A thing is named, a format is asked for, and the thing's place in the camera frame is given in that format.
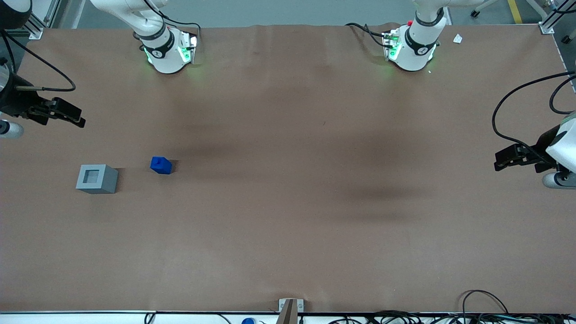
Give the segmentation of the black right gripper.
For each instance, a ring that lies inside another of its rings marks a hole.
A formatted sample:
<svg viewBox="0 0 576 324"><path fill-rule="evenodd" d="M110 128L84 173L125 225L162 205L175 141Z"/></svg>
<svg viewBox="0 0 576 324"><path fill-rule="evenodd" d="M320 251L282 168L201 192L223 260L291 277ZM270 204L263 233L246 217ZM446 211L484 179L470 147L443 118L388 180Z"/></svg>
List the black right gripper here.
<svg viewBox="0 0 576 324"><path fill-rule="evenodd" d="M37 94L43 90L42 87L33 86L14 73L1 74L0 88L0 110L8 116L35 121L40 125L47 125L50 118L69 122L79 128L85 127L86 121L81 117L80 108L62 98L46 101Z"/></svg>

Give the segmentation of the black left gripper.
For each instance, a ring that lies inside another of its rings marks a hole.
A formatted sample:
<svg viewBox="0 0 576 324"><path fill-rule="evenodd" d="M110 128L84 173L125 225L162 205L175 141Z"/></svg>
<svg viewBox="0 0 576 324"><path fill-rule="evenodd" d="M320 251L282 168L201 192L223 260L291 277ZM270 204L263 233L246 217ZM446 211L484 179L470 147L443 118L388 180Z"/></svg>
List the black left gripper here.
<svg viewBox="0 0 576 324"><path fill-rule="evenodd" d="M534 150L541 156L531 152L531 147L526 148L520 144L512 144L495 153L494 170L499 172L508 167L526 166L535 164L535 172L541 174L547 170L556 169L557 162L547 154L546 149L556 137L559 126L553 127L539 136L534 145Z"/></svg>

